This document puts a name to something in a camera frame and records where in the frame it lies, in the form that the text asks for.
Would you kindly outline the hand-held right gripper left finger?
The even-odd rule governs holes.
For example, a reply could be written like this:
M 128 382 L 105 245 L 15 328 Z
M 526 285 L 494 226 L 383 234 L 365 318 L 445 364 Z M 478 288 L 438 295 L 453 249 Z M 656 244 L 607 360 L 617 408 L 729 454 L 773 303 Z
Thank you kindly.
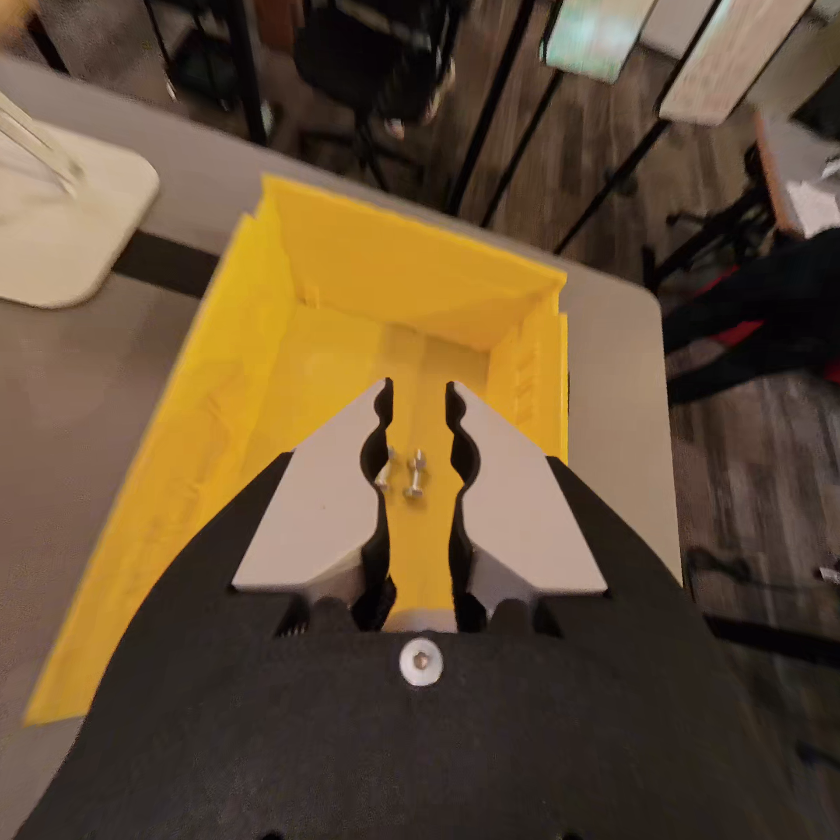
M 383 628 L 395 602 L 383 489 L 393 382 L 376 381 L 292 451 L 234 575 L 237 592 L 282 592 L 349 608 Z

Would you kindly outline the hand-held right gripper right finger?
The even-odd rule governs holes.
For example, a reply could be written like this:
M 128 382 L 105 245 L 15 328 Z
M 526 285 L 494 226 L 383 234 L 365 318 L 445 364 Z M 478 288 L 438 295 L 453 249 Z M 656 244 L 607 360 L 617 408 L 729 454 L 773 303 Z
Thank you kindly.
M 448 566 L 456 624 L 488 624 L 499 606 L 533 614 L 555 596 L 602 596 L 607 582 L 552 467 L 503 415 L 452 381 L 445 388 L 455 496 Z

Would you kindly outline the yellow plastic bin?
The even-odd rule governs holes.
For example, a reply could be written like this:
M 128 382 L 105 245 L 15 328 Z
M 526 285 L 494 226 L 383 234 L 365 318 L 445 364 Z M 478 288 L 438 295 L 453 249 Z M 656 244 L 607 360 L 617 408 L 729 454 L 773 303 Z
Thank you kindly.
M 385 493 L 396 596 L 385 630 L 455 629 L 445 531 L 459 483 L 445 386 L 461 382 L 568 461 L 566 275 L 334 192 L 266 177 L 196 314 L 28 700 L 25 726 L 83 717 L 145 596 L 279 454 L 384 377 L 398 462 L 427 500 Z

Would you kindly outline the dark bag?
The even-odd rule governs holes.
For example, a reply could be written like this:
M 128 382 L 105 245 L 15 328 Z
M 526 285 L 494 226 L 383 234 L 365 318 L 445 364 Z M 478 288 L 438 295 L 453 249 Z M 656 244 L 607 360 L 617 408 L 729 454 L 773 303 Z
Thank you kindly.
M 755 330 L 710 363 L 667 381 L 668 406 L 768 375 L 823 375 L 839 358 L 839 230 L 790 242 L 721 278 L 663 318 L 665 354 L 747 322 Z

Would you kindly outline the wooden document stand white base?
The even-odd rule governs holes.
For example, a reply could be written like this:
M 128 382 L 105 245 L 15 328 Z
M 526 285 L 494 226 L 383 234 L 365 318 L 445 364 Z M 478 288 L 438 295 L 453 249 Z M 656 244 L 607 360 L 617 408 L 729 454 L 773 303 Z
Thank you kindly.
M 1 299 L 93 297 L 160 190 L 141 155 L 32 119 L 1 95 Z

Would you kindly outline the black office chair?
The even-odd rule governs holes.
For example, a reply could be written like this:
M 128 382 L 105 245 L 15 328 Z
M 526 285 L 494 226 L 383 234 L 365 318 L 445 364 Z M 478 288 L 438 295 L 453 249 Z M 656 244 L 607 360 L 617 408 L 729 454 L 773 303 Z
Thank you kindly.
M 391 190 L 382 161 L 405 167 L 421 182 L 425 165 L 378 142 L 374 124 L 404 129 L 432 118 L 470 7 L 460 1 L 303 2 L 292 50 L 297 74 L 349 110 L 353 127 L 300 129 L 300 152 L 307 155 L 317 144 L 344 148 L 385 193 Z

